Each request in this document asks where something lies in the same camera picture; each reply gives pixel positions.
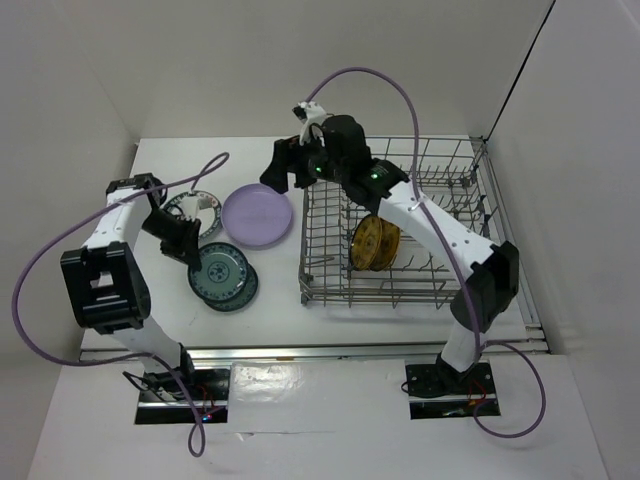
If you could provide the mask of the blue patterned plate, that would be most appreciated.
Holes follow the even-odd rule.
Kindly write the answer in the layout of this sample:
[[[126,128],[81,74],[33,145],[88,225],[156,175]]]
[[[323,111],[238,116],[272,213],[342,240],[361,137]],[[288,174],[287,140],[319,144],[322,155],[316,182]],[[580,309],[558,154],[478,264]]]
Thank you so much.
[[[249,262],[235,246],[225,242],[206,244],[198,250],[201,268],[189,267],[187,280],[192,291],[206,302],[236,298],[249,277]]]
[[[254,297],[258,292],[258,289],[259,289],[258,275],[254,267],[250,265],[247,282],[243,287],[242,291],[235,298],[231,300],[221,301],[221,302],[205,301],[205,304],[209,308],[217,312],[233,313],[247,307],[253,301]]]

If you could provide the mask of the white plate floral rim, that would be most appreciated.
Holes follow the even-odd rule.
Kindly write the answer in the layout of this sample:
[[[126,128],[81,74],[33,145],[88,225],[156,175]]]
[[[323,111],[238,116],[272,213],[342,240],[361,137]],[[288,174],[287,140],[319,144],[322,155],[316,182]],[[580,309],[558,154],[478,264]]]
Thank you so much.
[[[162,209],[181,220],[199,220],[199,242],[210,241],[221,229],[222,203],[203,190],[189,190],[167,200]]]

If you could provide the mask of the yellow patterned plate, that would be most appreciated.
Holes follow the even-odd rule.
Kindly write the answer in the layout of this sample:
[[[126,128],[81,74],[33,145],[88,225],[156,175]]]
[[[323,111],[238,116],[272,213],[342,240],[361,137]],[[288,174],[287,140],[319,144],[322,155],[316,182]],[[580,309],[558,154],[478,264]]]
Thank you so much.
[[[395,224],[382,220],[382,238],[377,256],[376,269],[388,268],[394,261],[401,238],[401,230]]]
[[[354,270],[369,270],[381,258],[382,219],[367,215],[357,225],[349,249],[349,261]]]

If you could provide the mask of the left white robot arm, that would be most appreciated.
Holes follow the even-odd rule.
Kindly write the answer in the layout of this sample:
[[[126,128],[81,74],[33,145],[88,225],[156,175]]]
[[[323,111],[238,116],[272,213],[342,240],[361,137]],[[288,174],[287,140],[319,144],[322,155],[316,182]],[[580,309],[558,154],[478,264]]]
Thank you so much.
[[[186,348],[152,317],[150,289],[133,249],[144,231],[160,241],[163,255],[199,271],[201,222],[164,211],[163,184],[150,173],[111,182],[106,199],[110,211],[80,248],[60,260],[76,321],[143,353],[142,383],[183,400],[196,390],[198,376]]]

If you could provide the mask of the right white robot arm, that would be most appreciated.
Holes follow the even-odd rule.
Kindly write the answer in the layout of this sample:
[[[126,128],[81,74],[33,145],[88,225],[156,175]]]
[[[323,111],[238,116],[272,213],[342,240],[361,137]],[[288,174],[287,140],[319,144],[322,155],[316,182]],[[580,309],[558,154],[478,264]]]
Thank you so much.
[[[436,379],[448,392],[471,379],[493,321],[519,291],[519,251],[475,233],[423,193],[413,174],[373,157],[363,127],[350,115],[331,115],[312,102],[293,110],[298,135],[275,142],[260,181],[279,194],[319,180],[337,184],[368,213],[412,237],[454,272],[460,288],[450,311],[454,325],[436,359]]]

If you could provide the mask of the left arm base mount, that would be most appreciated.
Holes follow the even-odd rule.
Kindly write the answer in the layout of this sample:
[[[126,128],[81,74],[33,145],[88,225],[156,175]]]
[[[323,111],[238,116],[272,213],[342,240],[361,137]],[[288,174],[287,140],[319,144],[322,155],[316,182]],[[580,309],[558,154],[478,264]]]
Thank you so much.
[[[146,378],[127,373],[139,391],[134,423],[136,425],[193,424],[194,418],[184,396],[177,397],[159,386],[151,386]],[[196,410],[204,424],[228,421],[228,399],[231,371],[229,367],[197,369],[194,384],[187,386]]]

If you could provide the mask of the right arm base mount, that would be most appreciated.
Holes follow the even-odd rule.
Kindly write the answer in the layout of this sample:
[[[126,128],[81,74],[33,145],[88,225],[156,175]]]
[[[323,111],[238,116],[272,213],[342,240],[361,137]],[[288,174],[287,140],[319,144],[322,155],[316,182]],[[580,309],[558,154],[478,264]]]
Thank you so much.
[[[412,420],[454,419],[501,415],[493,371],[488,362],[476,364],[461,380],[445,380],[435,363],[407,364],[401,390],[408,396]]]

